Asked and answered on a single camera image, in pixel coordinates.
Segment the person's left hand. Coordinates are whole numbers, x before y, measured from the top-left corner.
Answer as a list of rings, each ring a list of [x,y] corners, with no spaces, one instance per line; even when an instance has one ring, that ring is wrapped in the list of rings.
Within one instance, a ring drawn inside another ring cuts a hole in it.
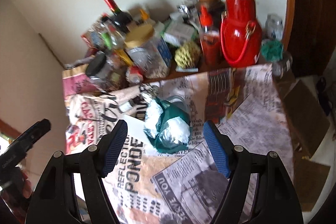
[[[31,197],[32,193],[33,193],[33,187],[32,184],[29,180],[28,174],[25,170],[20,169],[22,177],[23,177],[23,181],[24,181],[24,185],[23,185],[23,190],[22,190],[22,194],[23,197],[28,199]]]

